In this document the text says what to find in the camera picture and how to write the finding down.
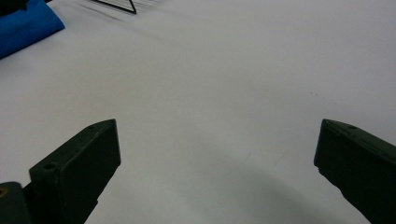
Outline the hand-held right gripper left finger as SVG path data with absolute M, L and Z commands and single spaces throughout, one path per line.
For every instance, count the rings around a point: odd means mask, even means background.
M 114 119 L 77 133 L 29 169 L 25 187 L 35 224 L 84 224 L 120 166 Z

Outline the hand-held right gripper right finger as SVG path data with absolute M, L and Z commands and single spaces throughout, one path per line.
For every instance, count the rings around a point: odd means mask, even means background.
M 396 146 L 325 119 L 314 165 L 371 224 L 396 224 Z

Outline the blue towel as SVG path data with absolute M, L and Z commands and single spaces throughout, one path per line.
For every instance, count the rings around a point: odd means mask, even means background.
M 51 0 L 0 0 L 0 60 L 64 28 Z

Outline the black wire rack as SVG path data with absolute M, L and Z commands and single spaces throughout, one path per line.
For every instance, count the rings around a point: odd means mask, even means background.
M 133 15 L 136 13 L 134 2 L 132 0 L 92 0 L 92 1 Z

